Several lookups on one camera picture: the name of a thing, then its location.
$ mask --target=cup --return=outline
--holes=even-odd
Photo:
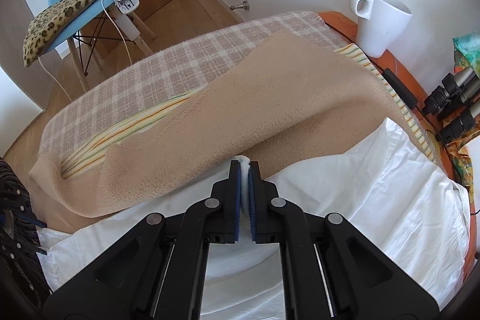
[[[359,18],[356,44],[374,58],[383,55],[412,18],[399,0],[350,0],[350,10]]]

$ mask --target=leopard print pillow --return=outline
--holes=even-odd
[[[23,64],[30,67],[61,31],[95,0],[61,0],[38,14],[23,41]]]

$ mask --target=mug handle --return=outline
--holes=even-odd
[[[358,5],[360,1],[366,1],[367,5],[366,7],[362,7],[362,11],[360,12],[358,10]],[[371,8],[374,5],[374,0],[350,0],[350,10],[352,13],[354,13],[356,16],[364,19],[370,19],[371,16]]]

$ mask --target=orange surface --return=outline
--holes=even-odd
[[[345,38],[349,39],[353,43],[355,42],[355,38],[357,36],[357,29],[358,26],[355,22],[351,19],[348,19],[343,14],[336,12],[336,11],[326,11],[323,13],[318,13],[318,15],[325,21],[325,23],[336,30],[337,32],[341,33]],[[392,70],[395,75],[405,84],[405,86],[417,97],[418,99],[418,107],[423,107],[423,101],[427,97],[426,92],[423,88],[419,85],[417,80],[408,72],[408,70],[402,65],[402,63],[395,58],[389,51],[386,51],[382,57],[378,59],[374,59],[375,63],[377,63],[383,69],[389,68]],[[418,112],[417,109],[412,111],[418,120],[420,121],[422,127],[427,131],[429,136],[433,137],[435,130],[431,127],[431,125],[423,118],[423,116]],[[437,121],[436,117],[429,115],[430,121],[440,129],[442,126]],[[446,173],[449,178],[454,179],[454,170],[452,167],[452,163],[448,158],[448,155],[443,147],[440,147],[438,143],[436,143],[438,149],[442,156],[442,164],[445,167]],[[475,205],[470,205],[470,212],[475,212]],[[466,278],[467,275],[472,271],[475,261],[475,247],[477,242],[477,219],[476,216],[470,217],[470,243],[469,243],[469,250],[465,256],[465,266],[464,266],[464,277]]]

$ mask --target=silver screw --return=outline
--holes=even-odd
[[[338,213],[332,213],[328,215],[328,221],[332,224],[341,224],[343,221],[343,217]]]
[[[147,216],[147,223],[149,223],[151,226],[160,224],[161,221],[162,221],[162,215],[160,213],[150,213]]]
[[[220,201],[217,200],[216,198],[209,198],[205,200],[205,206],[207,208],[216,208],[218,205],[220,205]]]
[[[276,197],[276,198],[272,198],[270,203],[276,208],[282,208],[286,205],[287,201],[285,201],[283,198]]]

